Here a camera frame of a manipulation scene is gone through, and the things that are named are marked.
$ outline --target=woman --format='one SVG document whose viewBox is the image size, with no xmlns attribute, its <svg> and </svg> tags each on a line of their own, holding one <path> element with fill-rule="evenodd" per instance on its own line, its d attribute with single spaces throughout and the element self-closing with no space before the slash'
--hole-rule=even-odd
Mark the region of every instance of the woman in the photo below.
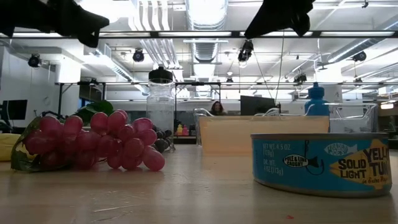
<svg viewBox="0 0 398 224">
<path fill-rule="evenodd" d="M 223 105 L 221 105 L 219 101 L 213 103 L 213 106 L 211 106 L 210 113 L 214 116 L 226 115 L 226 113 L 224 112 Z"/>
</svg>

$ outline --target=blue bottle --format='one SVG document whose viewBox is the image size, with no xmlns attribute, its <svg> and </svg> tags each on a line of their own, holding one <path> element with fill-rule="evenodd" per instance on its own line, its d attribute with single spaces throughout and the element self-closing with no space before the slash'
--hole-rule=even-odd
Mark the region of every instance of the blue bottle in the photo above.
<svg viewBox="0 0 398 224">
<path fill-rule="evenodd" d="M 311 100 L 304 105 L 305 114 L 307 116 L 329 116 L 329 106 L 324 105 L 327 101 L 323 99 L 325 89 L 319 87 L 318 83 L 315 82 L 313 83 L 313 87 L 308 90 L 308 95 Z"/>
</svg>

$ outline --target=wooden table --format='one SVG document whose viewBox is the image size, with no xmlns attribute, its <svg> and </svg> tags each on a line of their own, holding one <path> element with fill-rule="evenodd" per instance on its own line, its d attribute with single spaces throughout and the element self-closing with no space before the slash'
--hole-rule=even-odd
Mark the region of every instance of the wooden table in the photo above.
<svg viewBox="0 0 398 224">
<path fill-rule="evenodd" d="M 165 156 L 163 172 L 25 174 L 0 163 L 1 223 L 398 223 L 395 184 L 380 198 L 312 197 L 254 182 L 248 157 L 181 145 Z M 391 163 L 398 182 L 398 152 Z"/>
</svg>

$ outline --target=black jar lid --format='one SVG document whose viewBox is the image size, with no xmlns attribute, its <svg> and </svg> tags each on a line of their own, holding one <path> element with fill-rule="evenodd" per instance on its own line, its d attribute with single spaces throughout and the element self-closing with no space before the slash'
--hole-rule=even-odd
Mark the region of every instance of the black jar lid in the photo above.
<svg viewBox="0 0 398 224">
<path fill-rule="evenodd" d="M 173 73 L 164 70 L 164 67 L 149 72 L 149 81 L 154 83 L 170 83 L 173 82 Z"/>
</svg>

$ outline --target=glass jar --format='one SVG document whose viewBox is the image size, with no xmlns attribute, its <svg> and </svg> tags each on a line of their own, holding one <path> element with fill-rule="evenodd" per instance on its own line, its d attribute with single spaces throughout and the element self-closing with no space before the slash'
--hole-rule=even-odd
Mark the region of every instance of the glass jar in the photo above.
<svg viewBox="0 0 398 224">
<path fill-rule="evenodd" d="M 173 73 L 159 67 L 149 72 L 149 96 L 147 97 L 147 117 L 156 126 L 156 131 L 168 133 L 171 144 L 167 149 L 174 148 L 174 88 Z"/>
</svg>

